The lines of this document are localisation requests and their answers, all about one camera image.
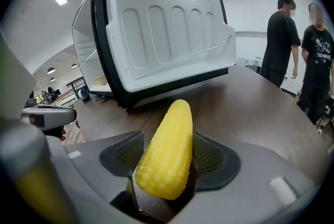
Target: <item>black t-shirt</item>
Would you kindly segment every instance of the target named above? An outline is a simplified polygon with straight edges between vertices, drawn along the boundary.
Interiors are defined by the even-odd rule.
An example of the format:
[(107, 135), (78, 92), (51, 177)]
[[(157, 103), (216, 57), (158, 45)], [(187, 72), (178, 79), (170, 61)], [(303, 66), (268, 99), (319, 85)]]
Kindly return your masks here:
[(263, 63), (271, 69), (286, 74), (292, 45), (300, 45), (296, 25), (291, 17), (275, 12), (268, 21), (267, 48)]
[(333, 38), (326, 29), (319, 31), (314, 26), (306, 28), (302, 43), (302, 48), (308, 51), (304, 83), (318, 89), (329, 89), (333, 47)]

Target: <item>black pants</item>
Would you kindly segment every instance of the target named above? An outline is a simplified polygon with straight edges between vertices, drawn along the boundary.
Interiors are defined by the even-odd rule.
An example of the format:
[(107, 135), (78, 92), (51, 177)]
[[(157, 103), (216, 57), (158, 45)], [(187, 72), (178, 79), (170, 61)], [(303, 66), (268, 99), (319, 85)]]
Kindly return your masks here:
[(305, 111), (308, 108), (307, 117), (313, 124), (322, 116), (328, 99), (328, 90), (321, 90), (311, 84), (303, 83), (302, 93), (297, 105)]
[(272, 82), (274, 85), (276, 85), (278, 88), (282, 85), (285, 74), (277, 72), (273, 69), (271, 69), (268, 65), (262, 64), (261, 72), (260, 74), (270, 82)]

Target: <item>yellow corn cob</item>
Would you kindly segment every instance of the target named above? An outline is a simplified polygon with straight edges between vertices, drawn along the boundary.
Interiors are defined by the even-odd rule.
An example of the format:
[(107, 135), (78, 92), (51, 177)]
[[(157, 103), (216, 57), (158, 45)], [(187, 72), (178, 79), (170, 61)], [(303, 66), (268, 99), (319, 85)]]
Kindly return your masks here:
[(153, 196), (174, 200), (186, 186), (193, 149), (193, 121), (189, 104), (170, 106), (136, 171), (137, 185)]

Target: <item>person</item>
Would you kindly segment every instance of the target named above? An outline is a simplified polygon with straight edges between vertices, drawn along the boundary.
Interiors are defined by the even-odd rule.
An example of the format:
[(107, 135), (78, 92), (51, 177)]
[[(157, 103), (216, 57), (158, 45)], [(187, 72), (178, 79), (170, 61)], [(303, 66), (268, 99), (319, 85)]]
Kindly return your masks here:
[(292, 51), (293, 77), (298, 73), (298, 46), (301, 44), (291, 14), (296, 9), (293, 0), (278, 0), (278, 11), (271, 15), (267, 28), (267, 47), (260, 74), (280, 87), (287, 73)]
[(313, 22), (306, 28), (302, 43), (302, 57), (306, 63), (302, 93), (297, 105), (305, 111), (313, 124), (323, 114), (330, 87), (330, 70), (334, 77), (334, 42), (331, 34), (324, 28), (324, 12), (315, 3), (308, 6), (309, 17)]

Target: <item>black hair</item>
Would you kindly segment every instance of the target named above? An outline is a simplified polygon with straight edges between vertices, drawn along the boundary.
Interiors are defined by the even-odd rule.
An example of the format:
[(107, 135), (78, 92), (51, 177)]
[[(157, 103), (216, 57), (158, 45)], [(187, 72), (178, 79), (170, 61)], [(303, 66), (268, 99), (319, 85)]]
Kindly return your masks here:
[(312, 3), (309, 4), (309, 6), (308, 6), (308, 11), (311, 11), (311, 7), (312, 7), (313, 5), (315, 6), (315, 8), (316, 8), (317, 11), (323, 12), (323, 9), (322, 9), (318, 4), (316, 4), (316, 3), (314, 3), (314, 2), (312, 2)]
[(294, 0), (278, 0), (277, 9), (281, 9), (285, 3), (293, 4), (294, 8), (296, 9), (296, 3), (294, 2)]

